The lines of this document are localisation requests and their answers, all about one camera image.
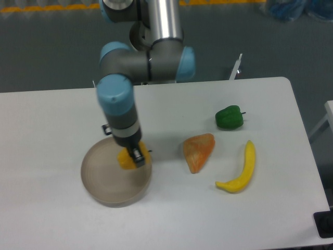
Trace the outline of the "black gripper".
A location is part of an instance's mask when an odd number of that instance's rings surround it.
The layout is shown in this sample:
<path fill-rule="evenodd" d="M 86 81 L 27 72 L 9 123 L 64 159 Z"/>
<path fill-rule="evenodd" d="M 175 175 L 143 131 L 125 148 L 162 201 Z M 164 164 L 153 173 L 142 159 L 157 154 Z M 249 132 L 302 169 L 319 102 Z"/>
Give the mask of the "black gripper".
<path fill-rule="evenodd" d="M 119 146 L 127 148 L 127 152 L 133 160 L 135 168 L 145 165 L 145 157 L 139 148 L 139 142 L 142 138 L 141 130 L 137 130 L 133 135 L 127 137 L 120 137 L 112 132 L 109 124 L 104 124 L 101 127 L 105 135 L 113 135 L 114 140 Z"/>

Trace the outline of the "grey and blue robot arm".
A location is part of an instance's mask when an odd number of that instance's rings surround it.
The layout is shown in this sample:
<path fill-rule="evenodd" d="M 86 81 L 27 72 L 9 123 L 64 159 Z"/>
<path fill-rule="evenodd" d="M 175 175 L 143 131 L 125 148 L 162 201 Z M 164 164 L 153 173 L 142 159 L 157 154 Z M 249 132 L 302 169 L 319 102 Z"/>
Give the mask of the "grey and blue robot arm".
<path fill-rule="evenodd" d="M 110 42 L 101 49 L 97 84 L 98 102 L 111 133 L 139 168 L 147 160 L 139 146 L 142 133 L 133 85 L 190 79 L 196 71 L 195 53 L 183 45 L 178 1 L 100 1 L 99 5 L 105 19 L 138 21 L 149 30 L 148 49 L 134 51 L 121 42 Z"/>

